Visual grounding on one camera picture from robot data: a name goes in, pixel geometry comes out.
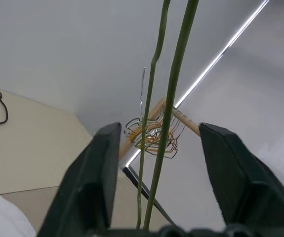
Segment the black window frame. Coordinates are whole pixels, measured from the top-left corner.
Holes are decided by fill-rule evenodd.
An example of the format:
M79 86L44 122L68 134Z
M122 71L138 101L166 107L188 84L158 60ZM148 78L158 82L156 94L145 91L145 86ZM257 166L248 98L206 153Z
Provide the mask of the black window frame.
M133 170L131 166L125 167L122 169L124 174L129 178L129 180L133 183L133 185L138 188L139 184L139 176L138 174ZM146 187L146 185L142 182L142 195L148 200L149 199L150 191ZM169 217L169 215L166 213L166 211L163 209L163 207L160 205L160 203L155 199L154 200L154 206L156 209L164 216L164 218L173 226L176 224L173 222L173 220Z

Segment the green wire hanger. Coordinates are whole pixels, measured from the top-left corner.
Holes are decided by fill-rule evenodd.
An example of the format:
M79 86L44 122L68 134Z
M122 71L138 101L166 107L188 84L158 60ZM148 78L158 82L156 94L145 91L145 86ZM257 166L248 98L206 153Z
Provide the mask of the green wire hanger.
M155 50L154 56L151 61L150 77L149 77L149 84L148 84L146 104L145 104L145 112L144 112L144 116L142 119L141 152L140 152L139 179L138 179L138 188L137 188L138 191L137 191L136 229L141 228L141 221L142 221L141 195L142 195L142 183L143 183L144 158L145 158L145 151L146 151L146 147L145 147L146 145L146 126L147 126L150 102L151 102L152 91L153 91L156 63L162 52L170 1L171 0L163 1L161 21L160 21L160 27L159 27L159 36L158 36L156 50ZM149 198L147 202L147 208L146 208L146 214L145 214L144 226L143 226L144 230L148 230L149 225L150 225L152 209L153 209L153 205L155 201L159 178L161 175L164 151L165 151L166 143L168 141L170 120L171 120L172 111L173 111L173 103L174 103L177 83L179 79L179 73L180 73L184 53L186 50L187 42L189 39L190 31L192 28L192 24L194 21L194 17L197 11L198 4L199 4L199 0L188 0L187 2L186 10L184 13L184 18L182 21L181 30L180 30L178 41L177 41L176 50L174 53L173 62L171 65L168 90L167 90L167 95L166 95L166 102L164 105L162 133L161 133L160 141L159 141L159 150L157 153L157 158L156 158L156 163L155 163L155 168L154 168L154 173L153 173L153 178L152 178L152 183L151 183L151 190L150 190L150 194L149 194Z

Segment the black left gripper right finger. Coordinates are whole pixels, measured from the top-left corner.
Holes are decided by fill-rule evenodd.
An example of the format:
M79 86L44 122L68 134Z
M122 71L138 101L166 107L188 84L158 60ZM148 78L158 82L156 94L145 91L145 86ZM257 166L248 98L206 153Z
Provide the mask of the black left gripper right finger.
M199 126L205 163L228 237L284 237L284 185L226 128Z

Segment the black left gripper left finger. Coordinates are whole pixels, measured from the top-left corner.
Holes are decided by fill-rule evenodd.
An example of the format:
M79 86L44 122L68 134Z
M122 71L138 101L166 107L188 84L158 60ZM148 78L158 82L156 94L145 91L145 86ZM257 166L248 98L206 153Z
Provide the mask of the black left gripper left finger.
M37 237L93 237L111 225L121 124L100 128L67 169Z

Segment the white shorts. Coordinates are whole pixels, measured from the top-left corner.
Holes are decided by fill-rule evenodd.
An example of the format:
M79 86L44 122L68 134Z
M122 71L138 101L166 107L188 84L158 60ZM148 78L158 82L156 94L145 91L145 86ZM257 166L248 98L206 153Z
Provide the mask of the white shorts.
M36 237L36 231L25 214L0 196L0 237Z

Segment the wooden rack post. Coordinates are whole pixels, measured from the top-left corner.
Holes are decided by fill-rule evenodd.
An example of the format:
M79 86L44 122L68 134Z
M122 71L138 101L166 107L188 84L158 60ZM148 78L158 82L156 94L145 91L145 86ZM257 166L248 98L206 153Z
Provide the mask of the wooden rack post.
M148 119L155 119L161 112L162 107L164 106L166 101L166 98L163 97L154 107L153 109L149 112ZM122 160L127 152L133 147L133 144L131 143L130 139L127 136L126 142L122 145L119 151L119 160Z

